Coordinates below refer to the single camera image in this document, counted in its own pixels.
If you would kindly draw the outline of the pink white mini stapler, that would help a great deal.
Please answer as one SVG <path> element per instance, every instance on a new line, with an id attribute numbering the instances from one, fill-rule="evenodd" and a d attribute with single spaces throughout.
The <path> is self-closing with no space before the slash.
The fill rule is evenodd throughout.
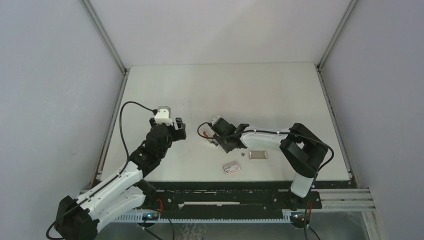
<path id="1" fill-rule="evenodd" d="M 219 146 L 219 143 L 212 137 L 209 136 L 209 133 L 207 131 L 203 131 L 202 135 L 205 137 L 205 139 L 212 145 L 214 145 L 215 147 Z"/>

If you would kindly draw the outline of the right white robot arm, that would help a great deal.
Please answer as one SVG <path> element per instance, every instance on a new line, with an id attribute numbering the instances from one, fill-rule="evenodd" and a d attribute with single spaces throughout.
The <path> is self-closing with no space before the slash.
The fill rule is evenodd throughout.
<path id="1" fill-rule="evenodd" d="M 215 140 L 226 153 L 234 149 L 255 151 L 274 150 L 283 154 L 294 170 L 290 186 L 289 203 L 302 208 L 309 201 L 309 192 L 318 176 L 325 157 L 333 149 L 322 142 L 302 123 L 294 123 L 287 129 L 261 129 L 247 123 L 234 126 L 222 117 L 207 124 Z"/>

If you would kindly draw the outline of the red white staple box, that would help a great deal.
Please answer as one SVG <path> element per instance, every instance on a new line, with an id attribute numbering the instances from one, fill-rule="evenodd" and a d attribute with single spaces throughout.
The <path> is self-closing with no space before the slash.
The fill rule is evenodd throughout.
<path id="1" fill-rule="evenodd" d="M 238 161 L 228 163 L 224 165 L 222 168 L 226 175 L 230 175 L 241 170 L 241 167 Z"/>

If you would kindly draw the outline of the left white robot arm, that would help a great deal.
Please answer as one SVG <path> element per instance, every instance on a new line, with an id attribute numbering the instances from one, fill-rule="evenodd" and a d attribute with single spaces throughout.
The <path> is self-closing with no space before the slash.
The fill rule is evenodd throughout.
<path id="1" fill-rule="evenodd" d="M 50 226 L 62 240 L 94 240 L 110 222 L 125 212 L 156 203 L 156 189 L 145 177 L 165 158 L 173 142 L 187 138 L 186 125 L 177 117 L 171 125 L 150 119 L 151 128 L 142 144 L 109 178 L 87 192 L 60 202 Z"/>

